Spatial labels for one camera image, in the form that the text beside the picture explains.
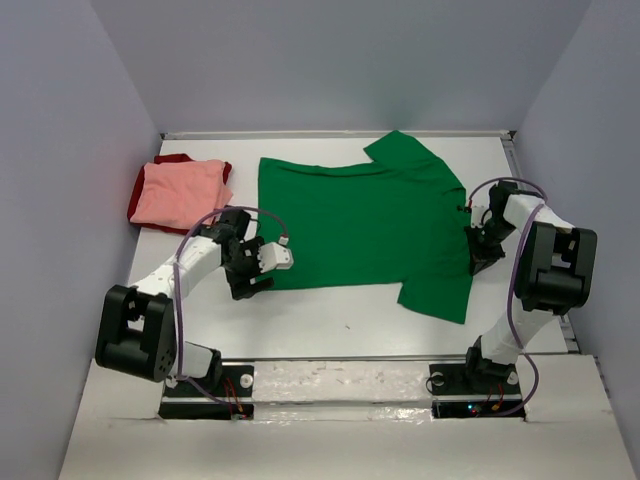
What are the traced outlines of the green t shirt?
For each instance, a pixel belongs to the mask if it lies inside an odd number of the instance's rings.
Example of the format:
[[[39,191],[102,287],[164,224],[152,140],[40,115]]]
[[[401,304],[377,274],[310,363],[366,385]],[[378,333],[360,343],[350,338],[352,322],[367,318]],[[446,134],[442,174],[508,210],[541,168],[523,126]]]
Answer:
[[[466,190],[443,159],[392,131],[342,167],[264,157],[258,205],[287,226],[294,264],[278,290],[398,284],[397,302],[462,324],[472,285]]]

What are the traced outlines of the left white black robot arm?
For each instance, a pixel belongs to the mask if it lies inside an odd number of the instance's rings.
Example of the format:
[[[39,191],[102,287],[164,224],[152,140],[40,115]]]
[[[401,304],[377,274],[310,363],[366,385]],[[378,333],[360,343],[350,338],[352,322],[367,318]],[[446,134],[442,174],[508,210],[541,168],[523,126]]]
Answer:
[[[215,210],[198,220],[176,253],[152,273],[109,289],[96,363],[170,387],[188,383],[198,394],[212,395],[223,377],[221,354],[186,340],[184,300],[216,270],[224,271],[233,299],[248,299],[273,286],[269,272],[293,261],[285,237],[247,239],[251,221],[251,213],[239,207]]]

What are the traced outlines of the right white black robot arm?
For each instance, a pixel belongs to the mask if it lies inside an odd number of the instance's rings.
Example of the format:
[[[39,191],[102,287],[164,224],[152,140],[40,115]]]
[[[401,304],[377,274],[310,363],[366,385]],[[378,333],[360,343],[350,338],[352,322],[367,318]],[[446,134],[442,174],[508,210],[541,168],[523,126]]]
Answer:
[[[539,331],[587,302],[598,243],[595,231],[561,219],[531,182],[498,177],[482,185],[489,188],[489,206],[465,228],[470,274],[504,258],[502,243],[512,233],[519,243],[505,313],[468,349],[460,368],[462,384],[473,392],[505,385]]]

